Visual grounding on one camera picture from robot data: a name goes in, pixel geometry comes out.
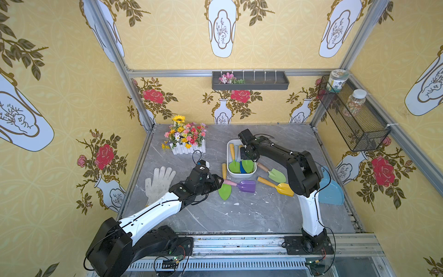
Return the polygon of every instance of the white plastic basket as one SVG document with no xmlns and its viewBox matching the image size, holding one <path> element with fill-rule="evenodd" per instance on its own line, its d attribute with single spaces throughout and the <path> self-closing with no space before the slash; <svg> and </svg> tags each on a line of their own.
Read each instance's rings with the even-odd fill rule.
<svg viewBox="0 0 443 277">
<path fill-rule="evenodd" d="M 236 154 L 236 156 L 238 156 L 237 162 L 241 162 L 240 160 L 240 154 L 237 155 L 237 151 L 238 151 L 238 146 L 239 145 L 243 145 L 243 143 L 241 143 L 241 140 L 236 139 L 236 140 L 230 140 L 228 142 L 228 144 L 226 145 L 226 161 L 227 161 L 227 165 L 228 165 L 228 173 L 229 175 L 231 175 L 233 178 L 243 178 L 243 179 L 247 179 L 247 178 L 251 178 L 252 175 L 254 175 L 255 171 L 257 171 L 257 164 L 254 163 L 254 170 L 251 173 L 232 173 L 229 170 L 229 164 L 232 162 L 232 158 L 231 158 L 231 150 L 229 149 L 229 144 L 234 144 L 234 152 Z"/>
<path fill-rule="evenodd" d="M 175 147 L 172 148 L 172 143 L 169 144 L 169 146 L 172 149 L 172 153 L 174 155 L 177 154 L 192 154 L 194 153 L 195 150 L 200 150 L 202 153 L 206 153 L 206 142 L 205 140 L 202 140 L 202 146 L 198 147 L 198 146 L 192 146 L 191 148 L 186 148 L 186 143 L 176 143 Z"/>
</svg>

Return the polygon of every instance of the white picket fence planter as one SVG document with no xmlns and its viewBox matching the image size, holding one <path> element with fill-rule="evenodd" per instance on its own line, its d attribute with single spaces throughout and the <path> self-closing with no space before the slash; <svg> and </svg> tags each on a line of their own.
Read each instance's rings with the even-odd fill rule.
<svg viewBox="0 0 443 277">
<path fill-rule="evenodd" d="M 198 145 L 197 146 L 192 146 L 191 148 L 186 148 L 186 143 L 176 143 L 175 144 L 175 147 L 174 148 L 172 148 L 172 143 L 170 143 L 169 144 L 169 146 L 171 147 L 171 149 L 172 149 L 172 153 L 174 154 L 174 155 L 177 155 L 177 154 L 192 154 L 192 153 L 194 153 L 194 151 L 195 150 L 200 150 L 202 153 L 206 153 L 206 142 L 205 142 L 205 140 L 202 140 L 202 146 L 201 147 L 199 147 Z"/>
</svg>

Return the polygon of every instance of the purple trowel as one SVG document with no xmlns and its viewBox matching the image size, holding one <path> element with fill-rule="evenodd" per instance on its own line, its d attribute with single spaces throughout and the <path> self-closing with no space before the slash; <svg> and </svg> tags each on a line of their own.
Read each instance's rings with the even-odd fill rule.
<svg viewBox="0 0 443 277">
<path fill-rule="evenodd" d="M 232 181 L 225 180 L 224 183 L 227 185 L 236 186 L 240 191 L 250 192 L 250 193 L 255 192 L 255 181 L 252 180 L 243 180 L 239 183 L 234 183 Z"/>
</svg>

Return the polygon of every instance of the sunflower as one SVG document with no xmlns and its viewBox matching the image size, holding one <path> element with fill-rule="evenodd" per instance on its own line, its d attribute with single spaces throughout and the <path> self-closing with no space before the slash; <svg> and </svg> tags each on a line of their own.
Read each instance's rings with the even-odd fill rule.
<svg viewBox="0 0 443 277">
<path fill-rule="evenodd" d="M 183 115 L 177 115 L 172 120 L 177 122 L 177 123 L 184 123 L 185 119 L 186 118 Z"/>
</svg>

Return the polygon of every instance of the blue dustpan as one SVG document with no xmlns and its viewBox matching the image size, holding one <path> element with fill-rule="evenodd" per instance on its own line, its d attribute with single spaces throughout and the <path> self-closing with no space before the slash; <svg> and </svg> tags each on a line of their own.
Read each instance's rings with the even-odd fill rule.
<svg viewBox="0 0 443 277">
<path fill-rule="evenodd" d="M 320 181 L 320 189 L 324 188 L 329 183 L 329 173 L 322 168 L 323 179 Z M 333 205 L 343 205 L 345 202 L 345 195 L 343 190 L 337 182 L 331 180 L 331 183 L 327 188 L 319 192 L 319 202 Z"/>
</svg>

